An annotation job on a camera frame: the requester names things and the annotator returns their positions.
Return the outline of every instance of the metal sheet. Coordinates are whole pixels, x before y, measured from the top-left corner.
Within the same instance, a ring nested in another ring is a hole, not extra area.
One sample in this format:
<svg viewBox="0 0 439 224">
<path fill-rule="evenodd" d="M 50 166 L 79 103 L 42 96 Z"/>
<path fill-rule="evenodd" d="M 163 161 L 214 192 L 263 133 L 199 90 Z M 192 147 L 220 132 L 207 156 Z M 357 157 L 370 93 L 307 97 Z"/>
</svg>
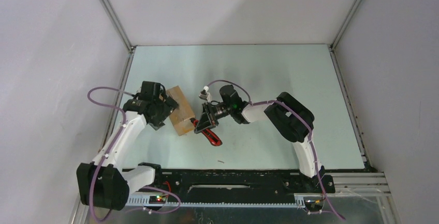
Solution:
<svg viewBox="0 0 439 224">
<path fill-rule="evenodd" d="M 144 80 L 168 88 L 179 85 L 199 116 L 202 101 L 198 94 L 215 79 L 240 84 L 252 101 L 290 92 L 315 115 L 315 145 L 325 167 L 364 168 L 324 44 L 137 47 L 125 89 L 135 92 Z M 220 83 L 211 86 L 214 99 L 221 99 L 220 87 Z M 152 162 L 163 168 L 186 169 L 298 168 L 292 144 L 268 121 L 238 125 L 232 118 L 221 119 L 214 129 L 223 140 L 220 147 L 211 146 L 203 135 L 178 137 L 169 120 L 165 123 L 158 131 L 147 128 L 139 135 L 124 167 Z"/>
</svg>

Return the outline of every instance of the black mount bracket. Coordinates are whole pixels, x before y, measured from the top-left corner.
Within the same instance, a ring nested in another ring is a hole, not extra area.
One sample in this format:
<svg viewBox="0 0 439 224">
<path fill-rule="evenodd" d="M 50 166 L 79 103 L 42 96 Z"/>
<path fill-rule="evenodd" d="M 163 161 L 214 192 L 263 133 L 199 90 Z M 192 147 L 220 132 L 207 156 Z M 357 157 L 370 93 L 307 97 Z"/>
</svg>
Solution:
<svg viewBox="0 0 439 224">
<path fill-rule="evenodd" d="M 295 203 L 295 194 L 321 193 L 319 183 L 298 170 L 162 169 L 156 179 L 169 182 L 182 202 Z M 335 193 L 332 176 L 323 175 L 322 182 L 327 193 Z M 168 201 L 177 200 L 169 196 Z"/>
</svg>

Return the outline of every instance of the aluminum frame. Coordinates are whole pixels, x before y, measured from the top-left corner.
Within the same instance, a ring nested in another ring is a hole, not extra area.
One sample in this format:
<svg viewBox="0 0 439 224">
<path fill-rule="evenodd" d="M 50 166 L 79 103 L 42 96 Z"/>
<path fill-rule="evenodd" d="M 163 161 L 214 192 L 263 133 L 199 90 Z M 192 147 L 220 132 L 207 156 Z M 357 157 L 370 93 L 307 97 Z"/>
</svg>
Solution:
<svg viewBox="0 0 439 224">
<path fill-rule="evenodd" d="M 129 38 L 125 32 L 125 29 L 123 28 L 121 21 L 119 20 L 118 15 L 114 11 L 114 8 L 110 3 L 110 0 L 99 0 L 99 1 L 102 3 L 102 6 L 104 7 L 105 12 L 108 14 L 108 18 L 110 18 L 111 23 L 113 24 L 118 35 L 122 39 L 122 42 L 124 43 L 125 48 L 127 49 L 127 51 L 129 53 L 131 53 L 133 51 L 133 45 L 129 41 Z"/>
<path fill-rule="evenodd" d="M 364 0 L 354 0 L 354 2 L 352 3 L 352 6 L 350 7 L 347 16 L 345 17 L 342 25 L 340 26 L 337 34 L 334 37 L 334 41 L 331 44 L 331 47 L 335 50 L 340 42 L 340 40 L 342 39 L 346 29 L 348 28 L 350 21 L 352 20 L 352 18 L 354 17 L 355 13 L 358 11 L 358 9 L 360 8 L 361 3 Z"/>
<path fill-rule="evenodd" d="M 131 64 L 133 61 L 134 53 L 135 53 L 135 46 L 131 44 L 131 42 L 128 39 L 128 36 L 126 35 L 122 24 L 120 23 L 120 20 L 117 17 L 117 14 L 115 13 L 113 7 L 111 6 L 111 3 L 109 0 L 100 0 L 103 4 L 103 7 L 105 11 L 108 14 L 108 17 L 110 18 L 111 22 L 113 23 L 116 31 L 118 32 L 120 38 L 124 42 L 129 56 L 122 74 L 120 88 L 124 88 L 129 70 L 131 68 Z M 343 21 L 343 24 L 340 26 L 337 35 L 335 36 L 332 44 L 328 45 L 329 53 L 331 55 L 331 59 L 335 68 L 335 72 L 339 81 L 340 89 L 343 94 L 343 98 L 346 103 L 346 107 L 348 109 L 349 117 L 351 119 L 351 123 L 355 132 L 355 136 L 357 138 L 357 143 L 359 146 L 359 149 L 361 151 L 361 154 L 363 156 L 363 161 L 365 163 L 369 163 L 371 165 L 371 162 L 368 160 L 367 157 L 367 149 L 364 146 L 363 139 L 362 139 L 362 132 L 360 131 L 360 128 L 358 127 L 357 117 L 354 114 L 354 108 L 352 106 L 352 102 L 349 98 L 349 94 L 347 91 L 346 84 L 343 80 L 343 76 L 339 67 L 339 64 L 336 59 L 335 55 L 335 49 L 342 39 L 347 27 L 349 26 L 353 16 L 358 11 L 361 3 L 363 0 L 354 0 L 354 3 L 352 4 L 345 20 Z M 122 100 L 122 94 L 118 94 L 115 99 L 115 105 L 119 105 Z M 103 140 L 104 142 L 107 140 L 108 136 L 111 135 L 111 132 L 114 128 L 115 120 L 116 120 L 116 111 L 114 111 L 108 121 L 108 128 L 107 133 L 105 135 L 105 138 Z M 334 194 L 328 194 L 332 197 L 377 197 L 377 202 L 379 204 L 380 212 L 383 218 L 384 224 L 399 224 L 401 223 L 398 213 L 396 210 L 396 207 L 393 202 L 393 198 L 390 193 L 389 186 L 387 184 L 386 177 L 383 173 L 369 173 L 369 172 L 331 172 L 329 173 L 333 176 L 334 184 L 335 184 L 335 190 L 336 192 Z M 297 194 L 298 199 L 302 199 L 303 197 L 320 197 L 319 194 Z M 72 210 L 72 214 L 70 217 L 70 224 L 83 224 L 85 223 L 87 212 L 89 210 L 88 206 L 85 206 L 81 203 L 79 195 L 77 196 L 77 199 L 75 201 L 74 209 Z"/>
</svg>

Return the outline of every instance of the wire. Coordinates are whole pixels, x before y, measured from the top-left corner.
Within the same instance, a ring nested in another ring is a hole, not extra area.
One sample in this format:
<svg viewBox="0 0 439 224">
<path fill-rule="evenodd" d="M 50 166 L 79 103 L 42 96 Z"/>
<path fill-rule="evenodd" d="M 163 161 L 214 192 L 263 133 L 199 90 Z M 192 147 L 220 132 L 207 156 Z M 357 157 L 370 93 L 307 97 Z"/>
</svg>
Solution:
<svg viewBox="0 0 439 224">
<path fill-rule="evenodd" d="M 171 192 L 171 185 L 169 184 L 169 182 L 168 182 L 168 181 L 165 181 L 163 184 L 168 185 L 169 192 Z"/>
<path fill-rule="evenodd" d="M 123 93 L 123 94 L 126 94 L 126 95 L 130 95 L 130 96 L 135 96 L 135 94 L 132 94 L 132 93 L 130 93 L 130 92 L 123 91 L 123 90 L 121 90 L 121 89 L 112 88 L 112 87 L 106 87 L 106 86 L 95 87 L 95 88 L 91 89 L 91 90 L 87 93 L 87 98 L 88 98 L 88 100 L 91 101 L 92 103 L 94 103 L 94 104 L 96 104 L 96 105 L 99 105 L 99 106 L 102 106 L 102 107 L 107 107 L 107 108 L 116 109 L 117 111 L 119 111 L 119 112 L 122 113 L 122 125 L 121 125 L 120 128 L 118 129 L 118 132 L 117 132 L 116 135 L 114 136 L 114 138 L 113 138 L 113 140 L 111 141 L 111 143 L 110 143 L 110 145 L 108 146 L 108 148 L 105 150 L 105 154 L 108 154 L 108 153 L 110 153 L 110 151 L 111 151 L 111 149 L 113 148 L 114 144 L 116 143 L 116 141 L 118 140 L 119 136 L 121 135 L 122 130 L 124 129 L 124 125 L 123 125 L 123 124 L 126 123 L 126 113 L 125 113 L 121 108 L 119 108 L 119 107 L 117 107 L 117 106 L 110 105 L 110 104 L 105 104 L 105 103 L 100 103 L 100 102 L 97 102 L 97 101 L 93 100 L 93 99 L 91 98 L 91 93 L 94 92 L 94 91 L 96 91 L 96 90 L 98 90 L 98 89 L 109 89 L 109 90 L 112 90 L 112 91 L 117 91 L 117 92 L 120 92 L 120 93 Z M 111 210 L 110 210 L 110 211 L 105 215 L 104 218 L 99 219 L 99 218 L 97 218 L 97 216 L 96 216 L 96 213 L 95 213 L 95 210 L 94 210 L 94 205 L 93 205 L 93 195 L 94 195 L 94 188 L 95 188 L 95 185 L 96 185 L 97 176 L 98 176 L 99 170 L 100 170 L 100 168 L 102 167 L 102 164 L 104 163 L 105 159 L 106 159 L 105 156 L 102 156 L 102 157 L 100 158 L 100 161 L 99 161 L 99 163 L 98 163 L 98 165 L 97 165 L 97 167 L 96 167 L 96 169 L 95 169 L 95 172 L 93 173 L 92 182 L 91 182 L 91 184 L 90 184 L 90 192 L 89 192 L 89 209 L 90 209 L 90 214 L 92 215 L 92 218 L 93 218 L 97 223 L 102 223 L 102 222 L 106 221 L 106 220 L 108 219 L 108 217 L 110 216 L 110 214 L 111 214 Z M 178 201 L 178 206 L 177 206 L 176 208 L 170 210 L 170 211 L 158 212 L 158 211 L 154 211 L 154 210 L 149 210 L 150 212 L 157 213 L 157 214 L 167 214 L 167 213 L 174 212 L 174 211 L 176 211 L 177 209 L 180 208 L 180 206 L 181 206 L 181 200 L 180 200 L 180 198 L 179 198 L 177 195 L 175 195 L 175 194 L 173 194 L 173 193 L 170 192 L 170 191 L 171 191 L 171 186 L 169 185 L 169 182 L 167 182 L 167 183 L 168 183 L 169 191 L 162 190 L 162 189 L 155 188 L 155 187 L 151 187 L 151 186 L 144 186 L 143 189 L 151 189 L 151 190 L 155 190 L 155 191 L 159 191 L 159 192 L 163 192 L 163 193 L 166 193 L 166 194 L 168 194 L 168 195 L 171 195 L 171 196 L 173 196 L 173 197 L 175 197 L 175 198 L 177 199 L 177 201 Z M 126 211 L 126 213 L 128 213 L 128 212 L 132 212 L 132 211 L 134 211 L 134 210 L 145 210 L 145 209 L 146 209 L 146 208 L 140 208 L 140 209 L 139 209 L 139 208 L 135 208 L 135 209 L 133 209 L 133 210 L 128 210 L 128 211 Z"/>
<path fill-rule="evenodd" d="M 242 91 L 244 91 L 244 93 L 247 95 L 249 104 L 252 105 L 252 100 L 251 100 L 251 98 L 250 98 L 250 94 L 249 94 L 249 93 L 248 93 L 243 87 L 237 85 L 236 83 L 233 83 L 233 82 L 230 82 L 230 81 L 227 81 L 227 80 L 223 80 L 223 79 L 214 80 L 214 81 L 208 83 L 207 87 L 209 87 L 210 85 L 212 85 L 212 84 L 214 84 L 214 83 L 216 83 L 216 82 L 230 83 L 230 84 L 233 84 L 234 86 L 240 88 L 240 89 L 241 89 Z"/>
<path fill-rule="evenodd" d="M 285 103 L 283 103 L 283 102 L 281 102 L 281 101 L 278 101 L 278 100 L 269 100 L 269 101 L 261 101 L 261 102 L 257 102 L 257 103 L 254 103 L 253 105 L 254 106 L 257 106 L 257 105 L 261 105 L 261 104 L 270 104 L 270 103 L 276 103 L 276 104 L 279 104 L 279 105 L 281 105 L 281 106 L 283 106 L 286 110 L 288 110 L 292 115 L 294 115 L 307 129 L 308 129 L 308 132 L 309 132 L 309 134 L 308 134 L 308 142 L 310 143 L 310 146 L 311 146 L 311 150 L 312 150 L 312 152 L 313 152 L 313 156 L 314 156 L 314 167 L 315 167 L 315 169 L 316 169 L 316 172 L 317 172 L 317 178 L 318 178 L 318 183 L 320 184 L 320 188 L 321 188 L 321 191 L 322 191 L 322 194 L 323 194 L 323 196 L 324 196 L 324 198 L 325 198 L 325 200 L 328 202 L 328 204 L 329 204 L 329 207 L 331 208 L 331 210 L 332 210 L 332 212 L 340 219 L 340 220 L 343 220 L 343 221 L 345 221 L 346 220 L 346 218 L 343 216 L 343 215 L 341 215 L 341 214 L 339 214 L 336 210 L 335 210 L 335 208 L 334 208 L 334 206 L 332 205 L 332 203 L 331 203 L 331 201 L 328 199 L 328 196 L 327 196 L 327 193 L 326 193 L 326 190 L 325 190 L 325 188 L 324 188 L 324 186 L 323 186 L 323 182 L 321 181 L 321 176 L 320 176 L 320 173 L 319 173 L 319 171 L 318 171 L 318 163 L 317 163 L 317 152 L 316 152 L 316 149 L 315 149 L 315 147 L 314 147 L 314 142 L 313 142 L 313 140 L 312 140 L 312 134 L 313 134 L 313 130 L 311 129 L 311 127 L 308 125 L 308 123 L 306 123 L 306 121 L 302 118 L 302 117 L 300 117 L 296 112 L 294 112 L 289 106 L 287 106 Z"/>
<path fill-rule="evenodd" d="M 173 196 L 173 197 L 175 197 L 177 199 L 178 205 L 177 205 L 177 207 L 175 207 L 175 208 L 173 208 L 171 210 L 168 210 L 168 211 L 156 211 L 156 210 L 151 210 L 151 209 L 146 208 L 146 207 L 137 207 L 137 208 L 133 208 L 131 210 L 127 210 L 126 213 L 129 213 L 129 212 L 132 212 L 132 211 L 137 211 L 137 210 L 143 210 L 143 211 L 148 210 L 150 213 L 169 214 L 169 213 L 172 213 L 172 212 L 178 210 L 181 207 L 181 199 L 176 194 L 174 194 L 174 193 L 172 193 L 170 191 L 166 191 L 166 190 L 155 188 L 155 187 L 151 187 L 151 186 L 144 186 L 142 189 L 151 189 L 151 190 L 155 190 L 155 191 L 159 191 L 159 192 L 165 193 L 167 195 L 171 195 L 171 196 Z"/>
<path fill-rule="evenodd" d="M 111 88 L 111 87 L 105 87 L 105 86 L 95 87 L 95 88 L 91 89 L 91 90 L 87 93 L 87 98 L 88 98 L 89 101 L 91 101 L 92 103 L 94 103 L 94 104 L 96 104 L 96 105 L 99 105 L 99 106 L 102 106 L 102 107 L 107 107 L 107 108 L 116 109 L 117 111 L 119 111 L 119 112 L 122 113 L 122 125 L 121 125 L 120 128 L 118 129 L 118 132 L 116 133 L 116 135 L 114 136 L 114 138 L 113 138 L 113 140 L 111 141 L 110 145 L 108 146 L 107 150 L 105 151 L 105 154 L 108 154 L 108 153 L 110 153 L 110 151 L 111 151 L 111 149 L 113 148 L 114 144 L 116 143 L 116 141 L 118 140 L 119 136 L 121 135 L 122 130 L 124 129 L 123 124 L 126 123 L 126 113 L 125 113 L 121 108 L 119 108 L 119 107 L 117 107 L 117 106 L 113 106 L 113 105 L 109 105 L 109 104 L 105 104 L 105 103 L 100 103 L 100 102 L 97 102 L 97 101 L 93 100 L 93 99 L 91 98 L 91 93 L 92 93 L 93 91 L 98 90 L 98 89 L 109 89 L 109 90 L 112 90 L 112 91 L 117 91 L 117 92 L 120 92 L 120 93 L 123 93 L 123 94 L 127 94 L 127 95 L 131 95 L 131 96 L 134 96 L 134 94 L 129 93 L 129 92 L 126 92 L 126 91 L 123 91 L 123 90 L 121 90 L 121 89 Z M 94 219 L 96 222 L 98 222 L 98 223 L 105 221 L 105 220 L 110 216 L 110 214 L 111 214 L 111 210 L 110 210 L 110 211 L 106 214 L 106 216 L 105 216 L 104 218 L 102 218 L 102 219 L 98 219 L 97 216 L 96 216 L 95 210 L 94 210 L 94 206 L 93 206 L 93 195 L 94 195 L 94 190 L 95 190 L 95 185 L 96 185 L 97 175 L 98 175 L 98 173 L 99 173 L 100 168 L 102 167 L 102 164 L 104 163 L 104 160 L 105 160 L 105 156 L 102 156 L 102 157 L 100 158 L 100 161 L 99 161 L 99 163 L 98 163 L 96 169 L 95 169 L 95 172 L 93 173 L 92 182 L 91 182 L 91 184 L 90 184 L 90 192 L 89 192 L 89 206 L 90 206 L 89 209 L 90 209 L 90 214 L 92 215 L 93 219 Z"/>
</svg>

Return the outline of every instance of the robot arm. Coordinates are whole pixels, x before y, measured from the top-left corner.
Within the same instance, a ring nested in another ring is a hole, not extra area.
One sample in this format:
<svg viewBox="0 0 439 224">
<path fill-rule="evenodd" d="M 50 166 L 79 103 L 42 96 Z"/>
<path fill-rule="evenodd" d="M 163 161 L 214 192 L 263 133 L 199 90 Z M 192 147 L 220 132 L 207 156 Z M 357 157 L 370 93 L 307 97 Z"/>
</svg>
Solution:
<svg viewBox="0 0 439 224">
<path fill-rule="evenodd" d="M 308 141 L 308 129 L 281 105 L 275 104 L 275 101 L 259 102 L 249 104 L 239 97 L 232 85 L 225 85 L 220 89 L 220 95 L 223 102 L 213 105 L 209 100 L 210 93 L 205 87 L 200 94 L 200 98 L 207 100 L 203 103 L 203 113 L 199 119 L 198 125 L 194 132 L 199 133 L 207 128 L 216 127 L 218 119 L 230 115 L 239 124 L 249 124 L 255 121 L 269 119 L 276 127 L 280 134 L 292 142 L 292 146 L 299 158 L 300 172 L 309 178 L 314 178 L 317 171 L 324 173 L 320 161 L 317 161 L 318 170 L 315 168 L 315 159 L 312 153 L 311 145 Z M 277 99 L 290 107 L 313 129 L 314 115 L 299 101 L 294 99 L 287 92 L 281 93 Z"/>
<path fill-rule="evenodd" d="M 124 127 L 113 147 L 109 146 L 112 145 L 110 141 L 117 135 L 116 131 L 91 163 L 81 163 L 77 168 L 79 194 L 83 204 L 89 204 L 92 177 L 102 158 L 105 160 L 98 171 L 98 180 L 93 185 L 94 206 L 121 210 L 129 195 L 154 182 L 154 168 L 141 164 L 129 172 L 122 172 L 122 164 L 127 152 L 146 125 L 149 124 L 155 130 L 161 128 L 164 126 L 163 121 L 177 107 L 177 102 L 166 94 L 163 85 L 155 82 L 142 83 L 140 92 L 123 106 L 127 121 L 120 122 L 115 129 Z"/>
</svg>

